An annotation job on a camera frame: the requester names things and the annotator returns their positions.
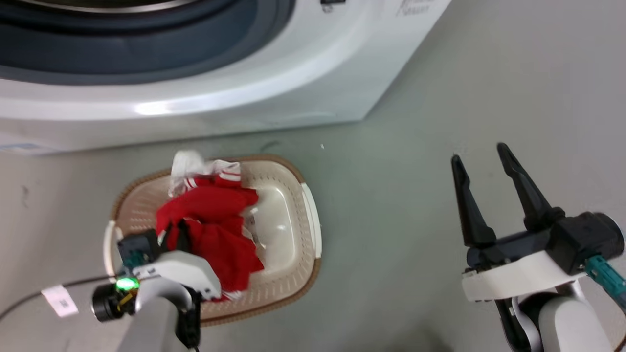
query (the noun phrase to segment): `green light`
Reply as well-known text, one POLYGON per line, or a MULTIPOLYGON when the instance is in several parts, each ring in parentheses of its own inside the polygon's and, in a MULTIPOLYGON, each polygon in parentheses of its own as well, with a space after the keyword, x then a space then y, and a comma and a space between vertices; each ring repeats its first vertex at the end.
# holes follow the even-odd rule
POLYGON ((139 288, 139 280, 134 277, 123 277, 115 283, 115 287, 120 291, 131 291, 139 288))

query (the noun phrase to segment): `laundry basket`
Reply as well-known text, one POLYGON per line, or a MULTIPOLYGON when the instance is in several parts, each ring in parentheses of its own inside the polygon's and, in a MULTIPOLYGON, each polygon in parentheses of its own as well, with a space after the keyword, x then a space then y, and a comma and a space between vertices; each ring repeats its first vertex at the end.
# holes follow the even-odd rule
MULTIPOLYGON (((243 187, 257 190, 259 202, 244 214, 265 269, 250 277, 242 299, 202 304, 202 326, 262 314, 301 298, 320 266, 322 237, 313 196, 300 172, 275 155, 228 159, 241 163, 243 187)), ((128 234, 156 226, 157 210, 170 200, 170 171, 134 181, 118 197, 105 232, 104 260, 109 274, 121 269, 116 243, 128 234)))

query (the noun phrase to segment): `washing machine door opening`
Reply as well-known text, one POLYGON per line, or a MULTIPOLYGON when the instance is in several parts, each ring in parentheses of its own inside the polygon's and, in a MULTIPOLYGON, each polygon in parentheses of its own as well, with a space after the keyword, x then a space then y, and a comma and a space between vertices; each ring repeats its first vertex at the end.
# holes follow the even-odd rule
POLYGON ((282 31, 295 0, 13 0, 0 3, 0 78, 128 85, 242 60, 282 31))

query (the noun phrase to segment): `washing machine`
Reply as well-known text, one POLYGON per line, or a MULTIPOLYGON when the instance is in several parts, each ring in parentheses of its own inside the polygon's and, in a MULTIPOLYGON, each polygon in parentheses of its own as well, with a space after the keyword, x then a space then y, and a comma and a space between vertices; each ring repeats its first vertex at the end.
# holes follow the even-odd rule
POLYGON ((4 0, 0 150, 362 120, 449 0, 4 0))

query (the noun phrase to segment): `floor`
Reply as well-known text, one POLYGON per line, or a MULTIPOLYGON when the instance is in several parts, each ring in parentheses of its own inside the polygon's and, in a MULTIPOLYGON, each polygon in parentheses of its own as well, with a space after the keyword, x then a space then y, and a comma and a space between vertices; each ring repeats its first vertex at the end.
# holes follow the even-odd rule
MULTIPOLYGON (((49 157, 0 155, 0 306, 103 273, 118 192, 176 150, 280 155, 300 168, 322 221, 322 269, 286 308, 203 330, 201 351, 505 351, 495 307, 466 302, 465 248, 449 158, 462 156, 499 236, 522 230, 496 142, 509 144, 553 205, 626 223, 626 3, 454 0, 366 121, 49 157)), ((626 272, 626 261, 616 266, 626 272)), ((583 282, 614 344, 626 329, 583 282)), ((0 324, 3 351, 114 351, 128 320, 100 324, 43 300, 0 324)))

